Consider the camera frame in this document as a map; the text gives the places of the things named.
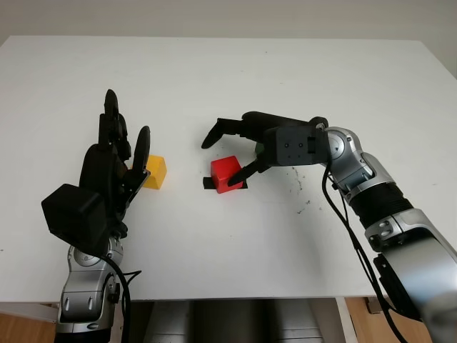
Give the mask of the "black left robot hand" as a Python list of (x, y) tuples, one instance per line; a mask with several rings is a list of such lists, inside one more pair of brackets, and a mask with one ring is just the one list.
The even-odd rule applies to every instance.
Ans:
[(123, 223), (126, 210), (151, 174), (146, 168), (150, 141), (150, 128), (143, 126), (131, 148), (117, 95), (109, 89), (99, 116), (98, 142), (84, 157), (79, 186), (103, 197), (108, 231), (119, 239), (128, 232)]

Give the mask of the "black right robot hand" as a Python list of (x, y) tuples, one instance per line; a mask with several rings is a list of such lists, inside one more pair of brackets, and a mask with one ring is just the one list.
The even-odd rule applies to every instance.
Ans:
[(208, 149), (223, 135), (239, 135), (263, 145), (256, 159), (236, 172), (229, 186), (244, 182), (256, 172), (273, 166), (304, 166), (331, 163), (327, 119), (309, 121), (249, 111), (240, 120), (218, 118), (201, 147)]

